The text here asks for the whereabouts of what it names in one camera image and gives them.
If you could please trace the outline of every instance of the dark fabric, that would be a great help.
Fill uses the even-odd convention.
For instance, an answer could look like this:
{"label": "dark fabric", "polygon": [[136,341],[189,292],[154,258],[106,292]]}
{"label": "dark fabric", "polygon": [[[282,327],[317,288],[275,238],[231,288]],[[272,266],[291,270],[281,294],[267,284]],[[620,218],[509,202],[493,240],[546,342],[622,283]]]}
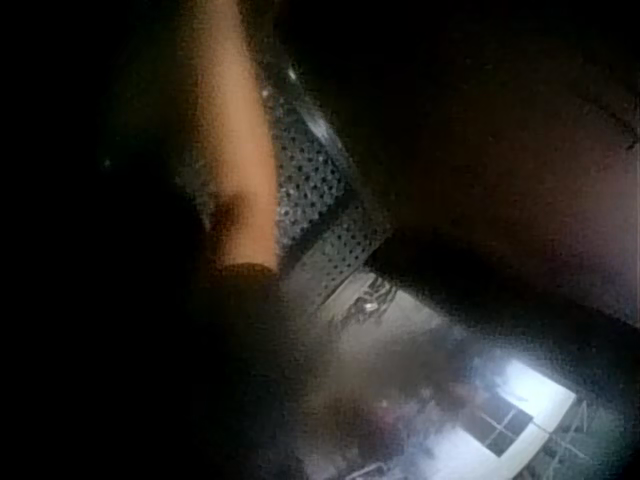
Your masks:
{"label": "dark fabric", "polygon": [[202,225],[161,152],[128,155],[103,175],[87,259],[98,286],[80,332],[91,468],[300,478],[288,432],[302,361],[278,276],[257,265],[202,275]]}

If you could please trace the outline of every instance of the person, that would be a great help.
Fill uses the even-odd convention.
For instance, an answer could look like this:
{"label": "person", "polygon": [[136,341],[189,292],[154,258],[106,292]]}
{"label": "person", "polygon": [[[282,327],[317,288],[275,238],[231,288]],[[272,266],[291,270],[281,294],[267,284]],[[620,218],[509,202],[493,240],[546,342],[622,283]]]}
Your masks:
{"label": "person", "polygon": [[[99,465],[301,478],[287,432],[305,361],[278,289],[276,166],[239,5],[140,8],[105,97]],[[208,231],[173,181],[187,146],[214,184]]]}

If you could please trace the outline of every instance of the skin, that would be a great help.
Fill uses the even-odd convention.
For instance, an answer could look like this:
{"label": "skin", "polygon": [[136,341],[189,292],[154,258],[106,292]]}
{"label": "skin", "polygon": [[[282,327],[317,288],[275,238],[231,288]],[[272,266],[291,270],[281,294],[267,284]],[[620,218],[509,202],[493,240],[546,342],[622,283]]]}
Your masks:
{"label": "skin", "polygon": [[235,0],[195,2],[193,140],[207,159],[225,212],[218,266],[277,269],[276,166],[268,122]]}

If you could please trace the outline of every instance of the metal mesh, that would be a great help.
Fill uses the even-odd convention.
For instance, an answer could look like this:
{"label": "metal mesh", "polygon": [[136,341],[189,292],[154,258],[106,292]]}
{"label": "metal mesh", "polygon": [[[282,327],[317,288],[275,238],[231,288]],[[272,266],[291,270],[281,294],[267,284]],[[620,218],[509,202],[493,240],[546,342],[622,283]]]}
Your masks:
{"label": "metal mesh", "polygon": [[290,100],[263,91],[278,158],[278,244],[283,254],[336,202],[347,181]]}
{"label": "metal mesh", "polygon": [[290,298],[296,299],[303,313],[312,313],[389,233],[386,224],[354,200],[287,277]]}

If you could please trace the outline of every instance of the window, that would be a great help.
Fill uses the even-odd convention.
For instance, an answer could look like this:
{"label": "window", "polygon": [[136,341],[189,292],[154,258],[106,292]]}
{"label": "window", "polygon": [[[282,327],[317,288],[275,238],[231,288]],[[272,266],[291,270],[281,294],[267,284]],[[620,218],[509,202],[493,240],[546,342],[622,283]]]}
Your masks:
{"label": "window", "polygon": [[462,418],[464,428],[494,455],[501,457],[524,432],[533,417],[497,393]]}

